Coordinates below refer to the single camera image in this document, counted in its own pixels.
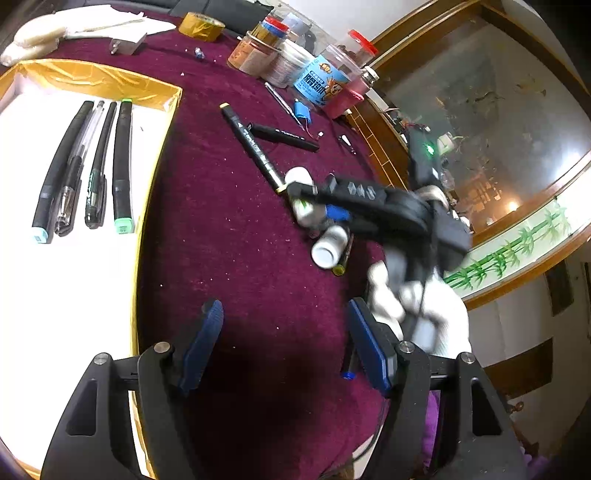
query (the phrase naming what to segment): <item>green bamboo leaves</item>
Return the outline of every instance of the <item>green bamboo leaves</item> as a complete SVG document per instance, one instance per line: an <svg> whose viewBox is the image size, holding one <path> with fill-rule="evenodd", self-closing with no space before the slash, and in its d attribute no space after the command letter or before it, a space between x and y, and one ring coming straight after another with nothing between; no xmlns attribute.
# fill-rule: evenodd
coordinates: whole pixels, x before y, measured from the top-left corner
<svg viewBox="0 0 591 480"><path fill-rule="evenodd" d="M530 257L534 252L535 243L548 237L551 245L560 240L561 236L570 234L570 224L565 209L554 201L552 209L544 210L544 221L532 229L526 226L519 229L519 237L509 242L491 254L478 261L472 262L467 267L460 268L455 273L448 275L444 281L452 288L468 288L480 286L489 273L495 273L501 279L507 267L519 267L520 257Z"/></svg>

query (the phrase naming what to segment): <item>metal screw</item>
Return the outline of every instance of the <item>metal screw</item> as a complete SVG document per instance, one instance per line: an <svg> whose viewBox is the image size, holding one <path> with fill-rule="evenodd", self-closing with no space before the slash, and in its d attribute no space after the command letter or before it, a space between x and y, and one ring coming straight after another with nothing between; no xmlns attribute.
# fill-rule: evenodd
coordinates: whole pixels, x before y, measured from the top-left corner
<svg viewBox="0 0 591 480"><path fill-rule="evenodd" d="M93 360L94 363L96 363L97 365L102 365L107 363L107 360L109 359L109 354L108 353L99 353L95 359Z"/></svg>
<svg viewBox="0 0 591 480"><path fill-rule="evenodd" d="M168 342L158 342L154 345L154 351L156 353L168 352L168 349L170 349L170 343Z"/></svg>
<svg viewBox="0 0 591 480"><path fill-rule="evenodd" d="M476 357L473 353L470 352L462 352L460 358L465 361L467 364L473 364L476 361Z"/></svg>
<svg viewBox="0 0 591 480"><path fill-rule="evenodd" d="M407 342L406 340L400 342L399 344L400 351L404 353L413 353L414 352L414 343Z"/></svg>

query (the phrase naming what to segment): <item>white cylinder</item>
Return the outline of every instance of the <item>white cylinder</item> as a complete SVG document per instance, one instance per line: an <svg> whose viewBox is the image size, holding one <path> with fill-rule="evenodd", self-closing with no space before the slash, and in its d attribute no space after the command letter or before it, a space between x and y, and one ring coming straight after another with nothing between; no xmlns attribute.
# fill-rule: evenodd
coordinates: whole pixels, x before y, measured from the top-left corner
<svg viewBox="0 0 591 480"><path fill-rule="evenodd" d="M314 181L310 173L304 167L293 167L285 174L285 183L293 182L313 185ZM326 206L310 203L305 200L295 199L291 201L295 219L304 228L312 228L320 225L326 218Z"/></svg>
<svg viewBox="0 0 591 480"><path fill-rule="evenodd" d="M347 247L349 235L340 225L331 226L312 247L312 260L320 268L333 268Z"/></svg>

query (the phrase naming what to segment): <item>purple cloth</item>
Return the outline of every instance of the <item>purple cloth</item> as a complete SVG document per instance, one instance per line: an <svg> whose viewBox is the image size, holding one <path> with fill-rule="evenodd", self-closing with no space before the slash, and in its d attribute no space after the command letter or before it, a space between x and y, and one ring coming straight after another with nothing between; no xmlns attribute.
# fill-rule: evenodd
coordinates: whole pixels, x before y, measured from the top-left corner
<svg viewBox="0 0 591 480"><path fill-rule="evenodd" d="M212 480L314 480L349 459L376 427L380 395L364 375L345 381L339 369L345 303L363 295L367 268L380 249L356 241L340 278L312 264L313 242L219 112L229 102L244 121L301 133L260 80L226 65L235 41L204 43L170 31L145 43L136 55L111 56L108 38L64 41L51 55L183 88L142 245L141 348L170 339L206 299L219 298L225 324L186 406L195 450ZM195 59L195 47L205 60ZM325 133L316 154L261 141L277 168L285 173L304 166L316 181L333 171L371 177L363 139L312 116L311 130ZM343 133L357 157L338 143Z"/></svg>

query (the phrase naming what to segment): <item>tape roll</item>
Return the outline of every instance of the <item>tape roll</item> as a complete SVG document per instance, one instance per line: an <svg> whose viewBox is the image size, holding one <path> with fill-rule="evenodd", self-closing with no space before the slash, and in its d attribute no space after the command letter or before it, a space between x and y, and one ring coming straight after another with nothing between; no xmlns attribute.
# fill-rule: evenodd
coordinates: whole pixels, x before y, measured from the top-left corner
<svg viewBox="0 0 591 480"><path fill-rule="evenodd" d="M178 31L191 38L215 41L224 28L226 25L215 18L189 12L178 26Z"/></svg>

